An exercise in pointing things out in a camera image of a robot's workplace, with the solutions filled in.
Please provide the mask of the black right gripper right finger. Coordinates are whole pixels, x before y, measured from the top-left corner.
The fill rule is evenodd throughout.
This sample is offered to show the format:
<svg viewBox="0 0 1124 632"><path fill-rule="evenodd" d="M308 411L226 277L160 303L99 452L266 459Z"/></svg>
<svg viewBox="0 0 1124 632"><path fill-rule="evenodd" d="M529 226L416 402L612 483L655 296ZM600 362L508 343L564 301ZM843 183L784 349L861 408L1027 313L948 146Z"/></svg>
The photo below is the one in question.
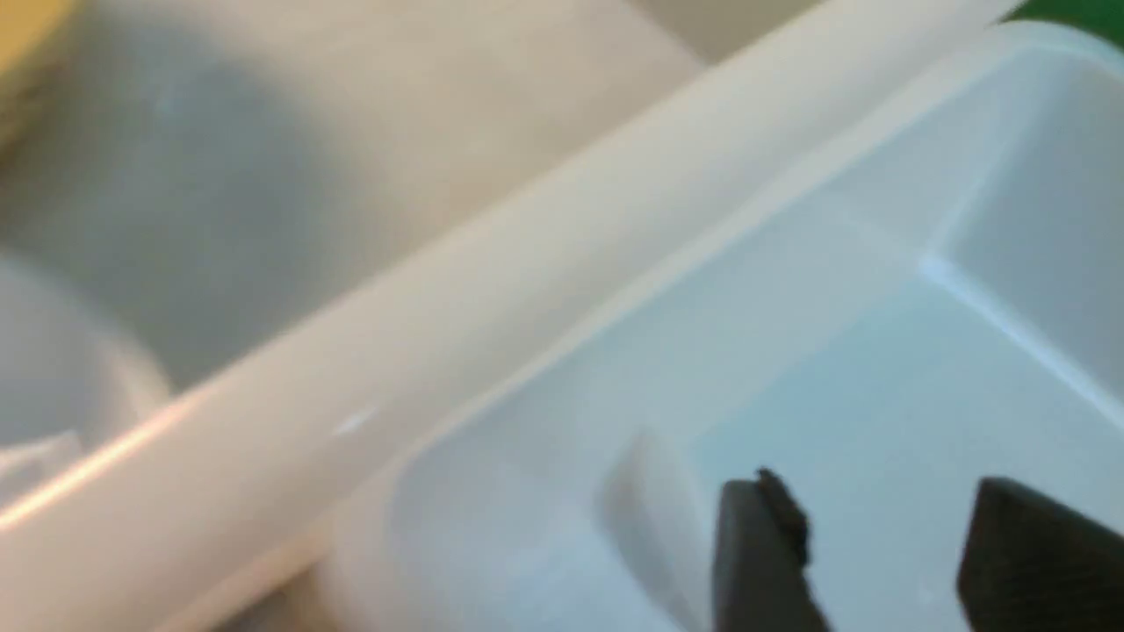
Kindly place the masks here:
<svg viewBox="0 0 1124 632"><path fill-rule="evenodd" d="M984 478L957 576L971 631L1120 631L1123 539L1012 478Z"/></svg>

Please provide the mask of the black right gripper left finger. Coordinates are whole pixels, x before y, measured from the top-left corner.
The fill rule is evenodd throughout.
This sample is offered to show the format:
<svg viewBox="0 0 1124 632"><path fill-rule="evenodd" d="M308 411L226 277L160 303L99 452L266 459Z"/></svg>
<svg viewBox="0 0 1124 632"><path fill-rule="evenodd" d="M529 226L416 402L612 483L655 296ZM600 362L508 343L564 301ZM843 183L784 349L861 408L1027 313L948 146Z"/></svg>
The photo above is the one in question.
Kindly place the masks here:
<svg viewBox="0 0 1124 632"><path fill-rule="evenodd" d="M761 468L722 485L711 565L715 631L827 631L804 571L812 522L782 478Z"/></svg>

